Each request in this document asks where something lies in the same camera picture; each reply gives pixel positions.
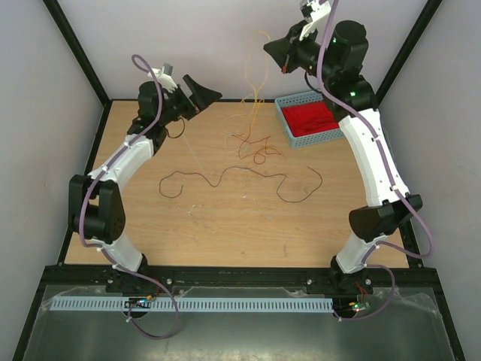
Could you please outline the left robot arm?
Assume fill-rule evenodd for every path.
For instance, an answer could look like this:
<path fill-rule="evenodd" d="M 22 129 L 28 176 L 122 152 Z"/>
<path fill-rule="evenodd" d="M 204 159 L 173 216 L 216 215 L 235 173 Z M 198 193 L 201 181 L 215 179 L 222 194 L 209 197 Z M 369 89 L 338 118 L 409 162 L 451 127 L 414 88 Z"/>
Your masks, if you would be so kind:
<path fill-rule="evenodd" d="M 124 273 L 123 282 L 133 291 L 142 291 L 150 273 L 141 268 L 144 255 L 126 234 L 126 214 L 121 193 L 135 172 L 162 146 L 168 136 L 166 126 L 191 120 L 222 98 L 222 93 L 183 80 L 191 90 L 187 96 L 167 75 L 140 85 L 138 115 L 133 119 L 122 145 L 98 168 L 87 175 L 75 175 L 68 189 L 68 226 L 80 236 L 85 247 L 102 252 L 113 267 Z"/>

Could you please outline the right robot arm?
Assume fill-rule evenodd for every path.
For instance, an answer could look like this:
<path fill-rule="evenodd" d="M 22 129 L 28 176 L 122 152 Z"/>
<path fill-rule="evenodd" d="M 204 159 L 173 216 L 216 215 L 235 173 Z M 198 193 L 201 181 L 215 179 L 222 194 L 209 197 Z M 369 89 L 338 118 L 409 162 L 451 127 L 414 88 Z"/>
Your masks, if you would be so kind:
<path fill-rule="evenodd" d="M 317 31 L 304 37 L 307 21 L 293 25 L 288 34 L 266 43 L 264 51 L 282 73 L 302 68 L 322 76 L 322 97 L 349 142 L 365 186 L 364 207 L 350 211 L 351 234 L 333 257 L 328 282 L 339 293 L 353 290 L 366 278 L 367 259 L 381 242 L 395 233 L 422 207 L 402 181 L 387 148 L 380 122 L 379 103 L 361 74 L 368 51 L 365 27 L 353 20 L 339 22 L 326 50 L 316 43 Z"/>

